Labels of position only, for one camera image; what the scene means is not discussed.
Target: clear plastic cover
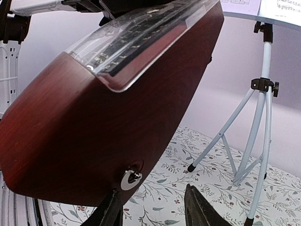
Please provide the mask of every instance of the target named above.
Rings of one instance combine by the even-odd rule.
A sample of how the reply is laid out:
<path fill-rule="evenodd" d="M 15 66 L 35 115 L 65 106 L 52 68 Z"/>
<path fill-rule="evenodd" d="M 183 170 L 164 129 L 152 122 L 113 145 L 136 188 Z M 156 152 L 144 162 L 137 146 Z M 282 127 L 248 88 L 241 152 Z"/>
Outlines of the clear plastic cover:
<path fill-rule="evenodd" d="M 67 52 L 110 90 L 127 90 L 218 0 L 176 0 L 134 10 L 107 23 Z"/>

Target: black clamp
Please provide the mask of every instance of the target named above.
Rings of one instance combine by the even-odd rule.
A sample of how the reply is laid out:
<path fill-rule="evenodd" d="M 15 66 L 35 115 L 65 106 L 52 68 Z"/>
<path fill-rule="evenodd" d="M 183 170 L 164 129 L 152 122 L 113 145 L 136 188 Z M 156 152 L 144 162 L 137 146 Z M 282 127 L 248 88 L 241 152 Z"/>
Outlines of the black clamp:
<path fill-rule="evenodd" d="M 10 12 L 12 0 L 3 0 L 0 4 L 0 40 L 8 43 L 9 40 L 18 41 L 21 44 L 29 30 L 30 16 L 18 16 Z"/>
<path fill-rule="evenodd" d="M 266 78 L 253 79 L 251 83 L 251 88 L 254 90 L 259 90 L 262 92 L 268 92 L 269 87 L 272 88 L 272 92 L 274 93 L 274 97 L 278 97 L 279 92 L 279 82 L 275 82 L 275 84 Z"/>
<path fill-rule="evenodd" d="M 256 22 L 254 27 L 254 33 L 263 32 L 263 41 L 273 43 L 273 25 L 261 22 Z"/>

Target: white wall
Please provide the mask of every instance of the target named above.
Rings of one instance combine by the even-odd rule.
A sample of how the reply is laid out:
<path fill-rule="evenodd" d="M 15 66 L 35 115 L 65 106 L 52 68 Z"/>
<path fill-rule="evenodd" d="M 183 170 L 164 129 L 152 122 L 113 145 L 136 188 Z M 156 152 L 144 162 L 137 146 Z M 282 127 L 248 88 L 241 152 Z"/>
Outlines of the white wall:
<path fill-rule="evenodd" d="M 58 54 L 98 28 L 102 14 L 52 12 L 32 17 L 30 32 L 19 56 L 19 88 L 23 90 Z M 262 34 L 253 33 L 253 21 L 226 18 L 203 80 L 182 124 L 213 137 L 231 115 L 250 81 L 261 75 Z M 274 28 L 271 77 L 280 82 L 274 98 L 273 145 L 270 162 L 301 177 L 301 33 Z M 229 129 L 232 147 L 243 150 L 254 113 L 252 100 Z M 261 128 L 255 156 L 260 151 Z"/>
<path fill-rule="evenodd" d="M 50 12 L 32 16 L 19 55 L 22 91 L 55 57 L 99 28 L 102 13 Z"/>
<path fill-rule="evenodd" d="M 233 113 L 251 80 L 261 76 L 263 37 L 253 33 L 255 22 L 226 18 L 221 35 L 198 90 L 182 124 L 214 137 Z M 274 26 L 272 81 L 280 82 L 273 98 L 273 126 L 270 164 L 301 177 L 301 32 Z M 226 133 L 230 146 L 244 150 L 257 95 Z M 263 144 L 262 121 L 254 155 Z"/>

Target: black bracket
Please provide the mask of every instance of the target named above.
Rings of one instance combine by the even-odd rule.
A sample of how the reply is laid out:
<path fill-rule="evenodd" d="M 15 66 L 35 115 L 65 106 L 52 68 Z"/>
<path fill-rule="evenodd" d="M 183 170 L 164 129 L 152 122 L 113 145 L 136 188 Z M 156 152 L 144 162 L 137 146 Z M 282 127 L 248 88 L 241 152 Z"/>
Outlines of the black bracket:
<path fill-rule="evenodd" d="M 261 92 L 268 92 L 270 87 L 272 88 L 274 97 L 278 97 L 279 82 L 275 82 L 274 84 L 270 79 L 259 78 L 259 79 L 253 79 L 251 83 L 252 89 L 259 90 Z"/>
<path fill-rule="evenodd" d="M 9 40 L 18 41 L 21 44 L 29 30 L 30 16 L 9 16 L 12 0 L 3 0 L 0 4 L 0 40 L 8 43 Z"/>
<path fill-rule="evenodd" d="M 254 32 L 263 32 L 263 41 L 268 41 L 273 43 L 273 25 L 272 24 L 261 24 L 261 22 L 256 22 L 254 27 Z"/>
<path fill-rule="evenodd" d="M 81 226 L 122 226 L 123 205 L 121 194 L 112 190 Z"/>

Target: floral tablecloth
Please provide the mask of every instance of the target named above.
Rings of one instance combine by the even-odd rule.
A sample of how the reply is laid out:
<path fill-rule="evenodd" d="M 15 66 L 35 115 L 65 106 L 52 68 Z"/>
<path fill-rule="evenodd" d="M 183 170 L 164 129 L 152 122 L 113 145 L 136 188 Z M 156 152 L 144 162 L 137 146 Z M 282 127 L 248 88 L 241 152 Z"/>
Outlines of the floral tablecloth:
<path fill-rule="evenodd" d="M 211 139 L 179 126 L 161 159 L 124 206 L 124 226 L 185 226 L 184 192 L 196 186 L 212 206 L 233 226 L 243 225 L 255 191 L 259 166 L 237 187 L 225 147 L 218 143 L 193 173 L 187 166 Z M 231 149 L 238 165 L 241 152 Z M 268 167 L 268 177 L 255 214 L 255 226 L 301 226 L 301 180 Z M 94 208 L 51 203 L 56 226 L 79 226 Z"/>

